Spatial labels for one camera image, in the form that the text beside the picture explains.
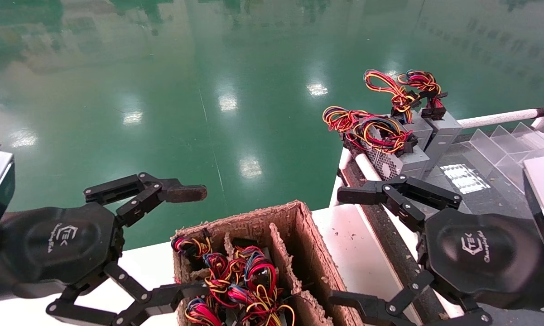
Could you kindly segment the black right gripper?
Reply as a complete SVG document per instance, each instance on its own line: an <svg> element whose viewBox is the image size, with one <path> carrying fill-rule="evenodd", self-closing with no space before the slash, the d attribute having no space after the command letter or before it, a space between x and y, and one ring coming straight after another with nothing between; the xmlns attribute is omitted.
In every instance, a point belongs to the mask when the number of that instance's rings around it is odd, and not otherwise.
<svg viewBox="0 0 544 326"><path fill-rule="evenodd" d="M356 309L365 324L414 326L404 310L431 285L448 302L461 303L464 314L430 322L430 326L491 326L492 317L476 302L500 309L529 309L531 299L540 297L535 283L544 269L544 245L529 219L460 212L456 209L462 196L406 175L367 180L362 187L340 187L337 199L345 204L382 204L410 231L422 232L419 258L429 272L421 271L392 301L330 292L332 305ZM412 201L440 212L425 221L425 213Z"/></svg>

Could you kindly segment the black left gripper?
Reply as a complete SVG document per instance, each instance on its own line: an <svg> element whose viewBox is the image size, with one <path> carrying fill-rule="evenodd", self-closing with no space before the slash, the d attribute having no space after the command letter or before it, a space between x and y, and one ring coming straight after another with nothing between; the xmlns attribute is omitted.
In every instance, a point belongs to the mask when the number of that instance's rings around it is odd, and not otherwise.
<svg viewBox="0 0 544 326"><path fill-rule="evenodd" d="M7 212L0 222L0 290L63 290L46 313L77 326L141 326L151 317L174 313L185 298L208 295L201 281L147 290L116 262L131 227L162 202L198 202L203 184L183 185L139 173L84 190L84 206ZM104 206L127 199L116 214ZM133 298L120 313L75 304L111 279Z"/></svg>

